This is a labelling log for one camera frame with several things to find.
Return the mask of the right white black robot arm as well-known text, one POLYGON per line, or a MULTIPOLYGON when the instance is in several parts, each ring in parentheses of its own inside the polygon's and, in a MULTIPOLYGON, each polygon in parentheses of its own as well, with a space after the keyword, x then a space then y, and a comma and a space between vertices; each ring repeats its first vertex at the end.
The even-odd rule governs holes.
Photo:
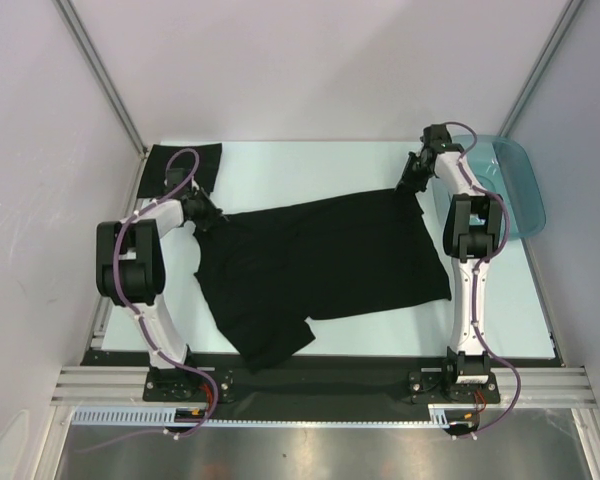
POLYGON ((495 357, 484 327, 486 280, 491 261, 508 239, 510 220, 502 197, 482 186, 470 168, 468 152, 477 136, 464 147, 452 139, 448 128, 454 125, 468 128, 449 121, 423 130, 421 147, 408 155, 396 185, 400 193, 423 192, 436 178, 450 195, 442 244, 454 275, 453 330, 441 369, 409 375, 415 403, 469 403, 496 391, 495 357))

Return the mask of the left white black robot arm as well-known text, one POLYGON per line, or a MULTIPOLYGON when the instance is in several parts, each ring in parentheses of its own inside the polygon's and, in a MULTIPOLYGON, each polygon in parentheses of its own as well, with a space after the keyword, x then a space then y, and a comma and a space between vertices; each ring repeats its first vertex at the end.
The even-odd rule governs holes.
POLYGON ((220 211, 200 187, 193 171, 169 167, 165 195, 119 221, 96 228, 96 286, 101 296, 122 308, 139 330, 148 351, 143 399, 188 402, 220 398, 211 374, 195 366, 164 298, 166 267, 161 240, 193 222, 215 220, 220 211))

